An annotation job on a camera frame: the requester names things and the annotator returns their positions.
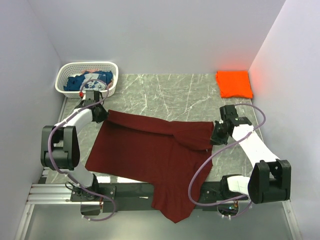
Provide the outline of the dark red t shirt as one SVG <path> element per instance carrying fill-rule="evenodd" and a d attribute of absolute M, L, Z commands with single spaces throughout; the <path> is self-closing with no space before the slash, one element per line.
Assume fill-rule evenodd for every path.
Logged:
<path fill-rule="evenodd" d="M 174 223 L 190 216 L 212 163 L 211 121 L 167 121 L 109 110 L 87 170 L 147 182 L 152 207 Z"/>

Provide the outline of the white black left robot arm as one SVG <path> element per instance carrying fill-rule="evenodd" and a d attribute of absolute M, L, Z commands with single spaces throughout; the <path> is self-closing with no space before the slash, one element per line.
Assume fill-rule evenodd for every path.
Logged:
<path fill-rule="evenodd" d="M 80 92 L 81 101 L 73 112 L 55 125 L 46 125 L 41 132 L 40 162 L 70 179 L 71 191 L 89 201 L 102 196 L 95 174 L 80 162 L 78 133 L 90 123 L 105 121 L 109 113 L 103 107 L 103 94 L 96 90 Z"/>

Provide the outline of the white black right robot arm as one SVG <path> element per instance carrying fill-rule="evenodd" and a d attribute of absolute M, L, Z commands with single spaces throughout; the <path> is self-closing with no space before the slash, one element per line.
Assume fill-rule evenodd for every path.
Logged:
<path fill-rule="evenodd" d="M 249 177 L 224 175 L 220 181 L 221 195 L 226 199 L 245 195 L 255 204 L 289 200 L 292 172 L 289 161 L 272 153 L 258 136 L 257 127 L 247 117 L 239 116 L 234 104 L 220 107 L 219 112 L 220 120 L 215 122 L 211 144 L 227 145 L 229 138 L 234 139 L 253 167 Z"/>

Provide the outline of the pink garment in basket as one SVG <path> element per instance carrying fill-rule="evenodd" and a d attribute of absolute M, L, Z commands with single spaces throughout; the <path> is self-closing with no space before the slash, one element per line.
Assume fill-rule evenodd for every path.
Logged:
<path fill-rule="evenodd" d="M 106 83 L 109 90 L 116 85 L 117 77 L 118 75 L 111 71 L 106 73 Z"/>

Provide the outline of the blue printed t shirt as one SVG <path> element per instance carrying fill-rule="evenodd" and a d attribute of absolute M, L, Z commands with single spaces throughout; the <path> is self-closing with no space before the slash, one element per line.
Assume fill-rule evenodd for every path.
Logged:
<path fill-rule="evenodd" d="M 84 71 L 83 74 L 69 76 L 66 85 L 63 87 L 67 92 L 79 92 L 80 89 L 104 91 L 106 90 L 106 74 L 108 71 Z"/>

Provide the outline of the folded orange t shirt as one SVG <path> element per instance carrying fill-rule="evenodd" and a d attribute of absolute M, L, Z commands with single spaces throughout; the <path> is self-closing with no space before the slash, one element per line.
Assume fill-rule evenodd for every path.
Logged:
<path fill-rule="evenodd" d="M 217 71 L 215 75 L 221 98 L 253 98 L 247 71 Z"/>

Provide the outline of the white perforated laundry basket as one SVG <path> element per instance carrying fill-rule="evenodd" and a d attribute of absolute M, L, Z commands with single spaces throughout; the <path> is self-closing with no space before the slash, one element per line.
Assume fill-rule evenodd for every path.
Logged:
<path fill-rule="evenodd" d="M 88 90 L 110 97 L 115 93 L 118 77 L 119 68 L 113 62 L 72 62 L 59 70 L 55 89 L 72 99 L 79 98 L 80 92 Z"/>

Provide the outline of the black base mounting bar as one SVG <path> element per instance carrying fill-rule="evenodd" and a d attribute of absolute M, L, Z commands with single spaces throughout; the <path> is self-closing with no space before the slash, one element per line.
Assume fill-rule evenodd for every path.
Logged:
<path fill-rule="evenodd" d="M 79 187 L 71 189 L 70 201 L 80 203 L 81 213 L 85 216 L 97 216 L 102 213 L 111 213 L 114 209 L 110 200 L 92 195 Z M 154 186 L 149 183 L 100 183 L 99 194 L 114 200 L 117 211 L 151 211 Z M 202 184 L 198 202 L 202 204 L 216 203 L 241 194 L 231 192 L 221 181 L 209 181 Z"/>

